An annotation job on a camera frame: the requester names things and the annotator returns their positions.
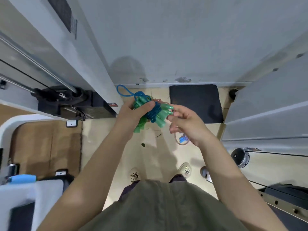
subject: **black floor pad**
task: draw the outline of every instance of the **black floor pad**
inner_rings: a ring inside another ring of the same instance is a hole
[[[216,85],[176,85],[169,87],[171,104],[195,111],[204,123],[222,123],[224,118]]]

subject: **forearm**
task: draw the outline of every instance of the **forearm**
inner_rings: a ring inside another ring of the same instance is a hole
[[[111,131],[50,210],[40,230],[77,230],[103,209],[126,141]]]
[[[219,200],[249,230],[287,230],[214,135],[200,149]]]

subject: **dark pants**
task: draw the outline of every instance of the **dark pants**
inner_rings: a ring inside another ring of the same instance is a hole
[[[186,181],[186,179],[183,177],[182,174],[177,174],[171,179],[169,183],[172,183],[174,181]],[[125,187],[124,190],[122,191],[122,194],[120,195],[119,201],[121,201],[123,195],[128,194],[138,184],[138,182],[140,182],[140,180],[134,181],[132,184]]]

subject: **person's right hand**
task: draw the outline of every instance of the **person's right hand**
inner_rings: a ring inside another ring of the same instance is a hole
[[[196,146],[199,146],[209,134],[213,135],[194,111],[182,105],[171,104],[171,106],[174,108],[174,113],[167,117],[167,120],[172,122],[169,127],[171,134],[185,133]]]

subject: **person's left hand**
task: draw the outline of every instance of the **person's left hand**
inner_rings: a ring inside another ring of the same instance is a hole
[[[132,97],[122,105],[113,127],[113,131],[115,131],[117,135],[123,137],[126,141],[132,138],[133,131],[138,125],[140,118],[147,112],[151,111],[155,106],[155,102],[150,101],[139,108],[132,110],[134,101],[135,99]]]

